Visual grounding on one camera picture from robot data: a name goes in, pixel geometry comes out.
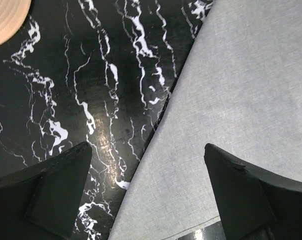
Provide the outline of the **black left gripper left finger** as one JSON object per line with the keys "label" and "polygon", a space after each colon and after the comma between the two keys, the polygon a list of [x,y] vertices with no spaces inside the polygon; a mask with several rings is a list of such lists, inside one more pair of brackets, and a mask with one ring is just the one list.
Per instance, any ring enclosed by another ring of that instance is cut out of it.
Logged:
{"label": "black left gripper left finger", "polygon": [[0,240],[69,240],[91,160],[85,141],[0,177]]}

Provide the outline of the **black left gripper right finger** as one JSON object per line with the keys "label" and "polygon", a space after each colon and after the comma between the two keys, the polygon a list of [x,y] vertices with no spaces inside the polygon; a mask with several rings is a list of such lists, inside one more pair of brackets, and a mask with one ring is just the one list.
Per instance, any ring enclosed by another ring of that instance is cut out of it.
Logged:
{"label": "black left gripper right finger", "polygon": [[302,240],[302,182],[211,143],[204,162],[226,239]]}

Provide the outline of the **grey cloth napkin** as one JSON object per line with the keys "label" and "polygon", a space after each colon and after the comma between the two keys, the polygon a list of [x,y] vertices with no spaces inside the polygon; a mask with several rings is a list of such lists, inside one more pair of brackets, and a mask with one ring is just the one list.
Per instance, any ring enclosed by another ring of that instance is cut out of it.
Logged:
{"label": "grey cloth napkin", "polygon": [[176,240],[219,222],[208,143],[302,182],[302,0],[214,3],[109,238]]}

